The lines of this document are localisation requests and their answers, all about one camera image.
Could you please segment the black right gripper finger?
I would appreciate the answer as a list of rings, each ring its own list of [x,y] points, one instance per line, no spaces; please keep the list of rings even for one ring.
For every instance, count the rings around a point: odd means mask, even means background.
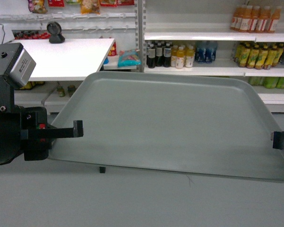
[[[274,131],[271,133],[273,148],[284,150],[284,131]]]

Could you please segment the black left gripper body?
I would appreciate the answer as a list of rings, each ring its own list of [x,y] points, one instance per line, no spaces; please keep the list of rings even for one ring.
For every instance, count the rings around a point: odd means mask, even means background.
[[[48,129],[44,107],[18,106],[14,113],[0,112],[0,165],[11,163],[24,154],[25,161],[45,160],[50,140],[37,134]]]

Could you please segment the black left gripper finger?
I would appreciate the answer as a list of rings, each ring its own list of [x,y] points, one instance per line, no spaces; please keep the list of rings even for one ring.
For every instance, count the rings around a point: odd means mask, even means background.
[[[36,129],[27,129],[27,139],[78,138],[84,136],[82,120],[73,121],[72,128],[56,128],[50,124],[38,124]]]

